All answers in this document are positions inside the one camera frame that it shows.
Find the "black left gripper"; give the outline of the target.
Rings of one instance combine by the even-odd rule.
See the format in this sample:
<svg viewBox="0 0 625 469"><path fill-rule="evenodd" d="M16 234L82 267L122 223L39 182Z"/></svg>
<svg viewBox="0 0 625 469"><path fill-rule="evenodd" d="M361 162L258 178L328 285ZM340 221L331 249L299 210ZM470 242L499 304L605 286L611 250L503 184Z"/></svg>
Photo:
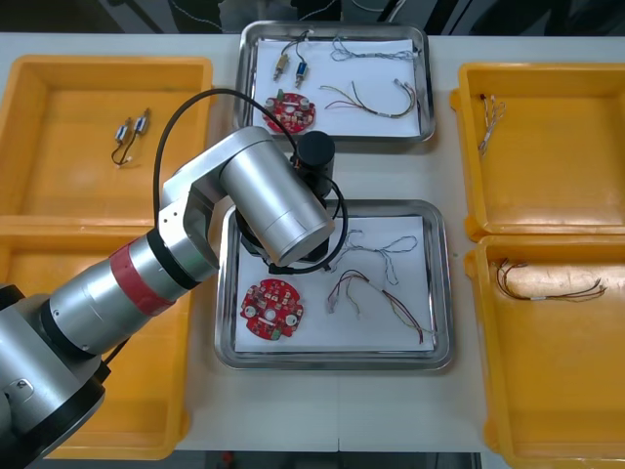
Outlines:
<svg viewBox="0 0 625 469"><path fill-rule="evenodd" d="M310 274L319 270L329 271L330 263L335 258L335 251L329 251L329 240L326 239L309 254L298 260L298 263L306 264L303 268L297 268L293 263L279 267L270 258L268 251L252 232L250 226L243 218L238 209L235 210L235 220L241 233L243 247L254 257L261 258L269 269L270 274Z"/></svg>

